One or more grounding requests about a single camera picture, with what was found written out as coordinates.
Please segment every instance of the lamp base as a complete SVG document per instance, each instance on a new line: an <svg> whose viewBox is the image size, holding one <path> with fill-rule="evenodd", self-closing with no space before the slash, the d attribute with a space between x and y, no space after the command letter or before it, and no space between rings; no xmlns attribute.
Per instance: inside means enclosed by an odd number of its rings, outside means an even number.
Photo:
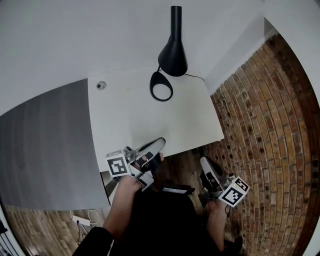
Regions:
<svg viewBox="0 0 320 256"><path fill-rule="evenodd" d="M166 99L161 99L161 98L158 98L155 96L154 94L154 87L156 85L164 85L166 87L169 88L170 90L170 96ZM159 101L159 102L166 102L168 100L170 100L172 98L172 96L174 95L174 89L172 88L170 82L168 81L168 79L163 75L161 74L160 72L156 71L152 74L151 76L151 80L150 80L150 93L151 93L151 96Z"/></svg>

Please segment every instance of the brick wall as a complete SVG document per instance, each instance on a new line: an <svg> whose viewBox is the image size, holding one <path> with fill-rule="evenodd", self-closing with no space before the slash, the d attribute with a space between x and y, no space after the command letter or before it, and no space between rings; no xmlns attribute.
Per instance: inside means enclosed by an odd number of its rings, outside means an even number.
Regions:
<svg viewBox="0 0 320 256"><path fill-rule="evenodd" d="M320 109L276 35L211 96L224 139L204 151L251 189L232 212L248 255L302 255L320 214Z"/></svg>

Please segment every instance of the white device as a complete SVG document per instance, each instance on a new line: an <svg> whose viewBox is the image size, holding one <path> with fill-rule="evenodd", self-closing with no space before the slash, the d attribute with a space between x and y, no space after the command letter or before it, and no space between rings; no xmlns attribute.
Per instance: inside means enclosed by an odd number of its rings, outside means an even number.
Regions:
<svg viewBox="0 0 320 256"><path fill-rule="evenodd" d="M224 173L220 166L207 156L202 157L200 163L203 169L200 178L204 189L198 197L203 206L211 200L219 199L235 207L248 194L250 187L242 178L236 178L233 173Z"/></svg>
<svg viewBox="0 0 320 256"><path fill-rule="evenodd" d="M112 177L131 175L142 184L142 191L145 191L154 178L152 172L161 163L160 150L165 146L166 140L162 137L143 145L134 150L126 146L123 150L108 153L105 161Z"/></svg>
<svg viewBox="0 0 320 256"><path fill-rule="evenodd" d="M79 222L81 225L85 225L85 226L90 227L90 220L87 219L87 218L81 218L81 217L72 215L72 220L73 220L75 223L78 223L78 222Z"/></svg>

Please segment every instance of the white wall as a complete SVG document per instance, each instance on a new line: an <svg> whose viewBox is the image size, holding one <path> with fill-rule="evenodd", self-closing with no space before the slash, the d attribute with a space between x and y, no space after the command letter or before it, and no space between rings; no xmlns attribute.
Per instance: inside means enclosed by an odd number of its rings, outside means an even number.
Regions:
<svg viewBox="0 0 320 256"><path fill-rule="evenodd" d="M175 4L188 62L202 64L228 50L261 1L0 1L0 115L65 84L156 65Z"/></svg>
<svg viewBox="0 0 320 256"><path fill-rule="evenodd" d="M209 93L213 94L230 75L276 32L276 29L264 18L262 12L254 17L205 78Z"/></svg>
<svg viewBox="0 0 320 256"><path fill-rule="evenodd" d="M314 0L265 0L265 17L290 45L320 99L320 9ZM320 222L304 252L320 251Z"/></svg>

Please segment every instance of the person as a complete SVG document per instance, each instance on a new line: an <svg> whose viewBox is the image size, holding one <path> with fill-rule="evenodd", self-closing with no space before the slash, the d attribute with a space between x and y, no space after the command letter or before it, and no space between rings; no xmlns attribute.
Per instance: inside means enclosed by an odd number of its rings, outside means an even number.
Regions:
<svg viewBox="0 0 320 256"><path fill-rule="evenodd" d="M120 179L103 226L91 229L74 256L107 255L109 251L110 256L227 255L223 252L224 202L208 203L204 226L188 196L149 188L141 192L141 186L132 176Z"/></svg>

